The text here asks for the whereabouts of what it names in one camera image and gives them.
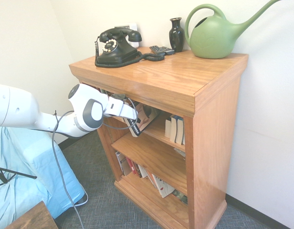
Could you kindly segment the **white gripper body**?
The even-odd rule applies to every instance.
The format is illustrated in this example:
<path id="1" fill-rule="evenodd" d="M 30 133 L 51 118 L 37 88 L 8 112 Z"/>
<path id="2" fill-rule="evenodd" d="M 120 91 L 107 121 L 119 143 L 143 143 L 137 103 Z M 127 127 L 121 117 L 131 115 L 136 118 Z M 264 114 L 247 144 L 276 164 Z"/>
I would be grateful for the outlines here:
<path id="1" fill-rule="evenodd" d="M 104 115 L 106 117 L 117 116 L 127 119 L 136 119 L 137 117 L 136 111 L 131 106 L 113 97 L 109 97 L 108 104 L 104 109 Z"/>

